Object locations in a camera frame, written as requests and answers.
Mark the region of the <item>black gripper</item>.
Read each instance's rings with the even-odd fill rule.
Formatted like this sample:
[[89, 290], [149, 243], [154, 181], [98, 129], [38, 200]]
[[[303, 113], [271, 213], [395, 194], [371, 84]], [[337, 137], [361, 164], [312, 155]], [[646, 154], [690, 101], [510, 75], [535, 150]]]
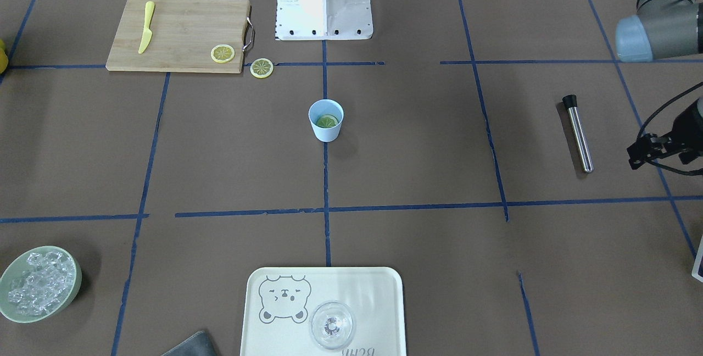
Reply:
[[675, 118], [672, 129], [667, 136], [646, 133], [636, 138], [635, 143], [627, 148], [631, 170], [637, 170], [648, 164], [661, 170], [678, 171], [672, 166], [659, 163], [658, 160], [678, 155], [683, 165], [689, 165], [701, 157], [701, 112], [702, 98], [698, 98]]

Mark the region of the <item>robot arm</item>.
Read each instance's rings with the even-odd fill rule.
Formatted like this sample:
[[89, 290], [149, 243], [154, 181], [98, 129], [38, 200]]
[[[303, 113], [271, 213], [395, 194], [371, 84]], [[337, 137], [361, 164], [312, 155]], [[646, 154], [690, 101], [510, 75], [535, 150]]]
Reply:
[[[623, 63], [685, 57], [702, 51], [702, 10], [699, 0], [637, 0], [635, 15], [623, 18], [616, 28], [617, 57]], [[660, 159], [677, 155], [688, 165], [702, 154], [702, 108], [696, 99], [672, 125], [658, 136], [648, 133], [645, 121], [635, 142], [627, 148], [633, 170], [643, 165], [684, 176], [700, 176], [701, 170], [678, 170]]]

